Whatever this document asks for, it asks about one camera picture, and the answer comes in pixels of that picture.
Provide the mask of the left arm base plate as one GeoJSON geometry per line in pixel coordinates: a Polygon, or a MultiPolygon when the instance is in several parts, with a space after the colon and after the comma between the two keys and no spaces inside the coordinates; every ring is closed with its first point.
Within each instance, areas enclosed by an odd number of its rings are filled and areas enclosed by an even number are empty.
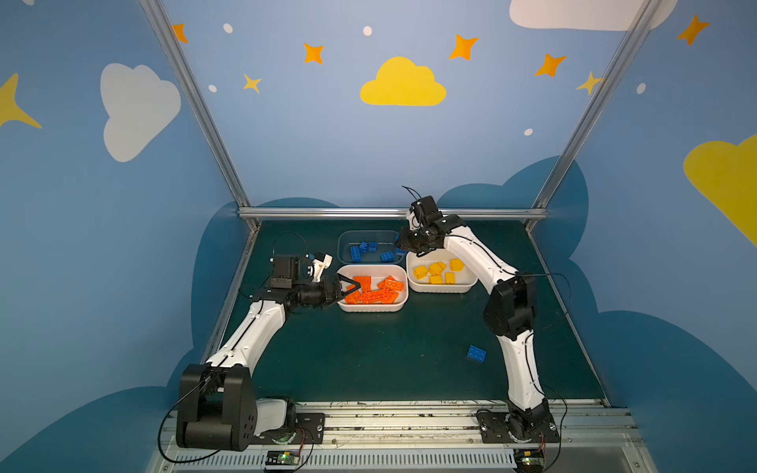
{"type": "Polygon", "coordinates": [[[321,445],[325,433],[323,413],[301,413],[288,418],[282,428],[252,438],[255,445],[321,445]]]}

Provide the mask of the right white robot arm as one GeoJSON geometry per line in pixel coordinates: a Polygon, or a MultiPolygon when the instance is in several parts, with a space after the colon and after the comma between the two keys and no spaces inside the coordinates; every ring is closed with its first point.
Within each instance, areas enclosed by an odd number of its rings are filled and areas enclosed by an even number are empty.
{"type": "Polygon", "coordinates": [[[541,386],[534,355],[536,277],[524,274],[489,250],[469,226],[455,215],[406,216],[398,246],[419,256],[446,250],[461,260],[482,284],[489,301],[483,319],[496,336],[508,380],[510,430],[528,439],[539,428],[550,428],[554,418],[541,386]]]}

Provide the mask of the orange brick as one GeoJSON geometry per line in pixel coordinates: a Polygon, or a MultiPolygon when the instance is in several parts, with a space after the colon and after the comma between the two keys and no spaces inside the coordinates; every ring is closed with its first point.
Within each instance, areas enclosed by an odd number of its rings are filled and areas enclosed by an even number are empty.
{"type": "Polygon", "coordinates": [[[394,292],[402,292],[404,290],[404,283],[398,280],[395,280],[392,276],[386,277],[384,281],[378,283],[378,288],[380,290],[386,290],[386,291],[394,291],[394,292]]]}
{"type": "Polygon", "coordinates": [[[351,293],[349,296],[345,297],[344,301],[348,305],[357,305],[361,301],[361,292],[357,290],[351,293]]]}
{"type": "Polygon", "coordinates": [[[362,291],[370,292],[372,290],[372,278],[370,276],[354,276],[352,280],[360,284],[362,291]]]}

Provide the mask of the orange lego chassis piece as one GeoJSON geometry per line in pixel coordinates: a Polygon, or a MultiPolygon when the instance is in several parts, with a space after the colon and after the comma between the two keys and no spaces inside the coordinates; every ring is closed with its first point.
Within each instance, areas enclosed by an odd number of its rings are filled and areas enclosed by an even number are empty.
{"type": "Polygon", "coordinates": [[[359,303],[362,305],[392,305],[399,296],[398,291],[389,289],[372,291],[360,295],[359,303]]]}

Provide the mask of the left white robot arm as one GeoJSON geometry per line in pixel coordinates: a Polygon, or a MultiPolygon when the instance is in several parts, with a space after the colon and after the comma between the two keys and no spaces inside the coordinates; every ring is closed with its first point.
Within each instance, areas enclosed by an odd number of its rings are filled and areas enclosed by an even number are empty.
{"type": "Polygon", "coordinates": [[[252,374],[274,335],[298,307],[324,309],[358,293],[346,276],[317,282],[274,278],[254,296],[231,338],[203,364],[181,375],[175,440],[182,449],[244,451],[252,443],[291,441],[300,434],[294,402],[254,394],[252,374]]]}

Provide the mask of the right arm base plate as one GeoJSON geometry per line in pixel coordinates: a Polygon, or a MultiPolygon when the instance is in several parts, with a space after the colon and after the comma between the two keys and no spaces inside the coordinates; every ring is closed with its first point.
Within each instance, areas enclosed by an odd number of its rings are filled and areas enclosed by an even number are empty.
{"type": "Polygon", "coordinates": [[[480,409],[475,413],[483,443],[559,443],[558,425],[551,414],[480,409]]]}

